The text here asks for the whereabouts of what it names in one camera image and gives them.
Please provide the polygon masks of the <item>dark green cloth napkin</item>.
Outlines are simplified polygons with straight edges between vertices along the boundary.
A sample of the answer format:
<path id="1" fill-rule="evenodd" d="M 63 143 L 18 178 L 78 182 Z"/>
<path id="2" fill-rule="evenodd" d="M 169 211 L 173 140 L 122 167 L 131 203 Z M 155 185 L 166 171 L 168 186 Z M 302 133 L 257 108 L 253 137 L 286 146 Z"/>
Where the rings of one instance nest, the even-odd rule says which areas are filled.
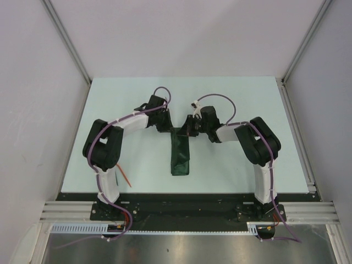
<path id="1" fill-rule="evenodd" d="M 180 128 L 172 128 L 170 171 L 172 176 L 186 176 L 190 172 L 189 138 L 179 135 Z"/>

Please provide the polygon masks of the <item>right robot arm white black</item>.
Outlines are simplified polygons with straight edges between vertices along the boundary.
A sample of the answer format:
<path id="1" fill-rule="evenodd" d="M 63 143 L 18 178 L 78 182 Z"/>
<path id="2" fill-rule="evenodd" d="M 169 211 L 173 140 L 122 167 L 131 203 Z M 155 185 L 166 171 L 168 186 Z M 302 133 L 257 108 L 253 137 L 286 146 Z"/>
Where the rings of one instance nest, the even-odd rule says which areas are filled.
<path id="1" fill-rule="evenodd" d="M 248 122 L 223 124 L 213 106 L 197 107 L 193 114 L 187 116 L 177 134 L 191 137 L 206 134 L 210 142 L 218 144 L 238 142 L 245 157 L 254 166 L 254 215 L 261 221 L 273 215 L 273 209 L 277 208 L 274 164 L 281 150 L 281 142 L 261 117 Z"/>

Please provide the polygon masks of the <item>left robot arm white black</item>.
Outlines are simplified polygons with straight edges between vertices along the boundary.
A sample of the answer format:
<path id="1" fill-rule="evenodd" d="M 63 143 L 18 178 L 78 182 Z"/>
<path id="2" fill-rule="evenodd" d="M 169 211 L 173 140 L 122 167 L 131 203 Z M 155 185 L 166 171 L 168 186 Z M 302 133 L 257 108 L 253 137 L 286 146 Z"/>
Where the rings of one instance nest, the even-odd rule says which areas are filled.
<path id="1" fill-rule="evenodd" d="M 111 122 L 96 119 L 85 141 L 82 155 L 96 175 L 98 199 L 104 203 L 102 213 L 111 220 L 122 212 L 116 203 L 120 196 L 114 168 L 122 150 L 123 139 L 141 129 L 155 126 L 160 133 L 171 130 L 168 109 L 170 100 L 151 95 L 148 102 L 133 110 L 125 117 Z"/>

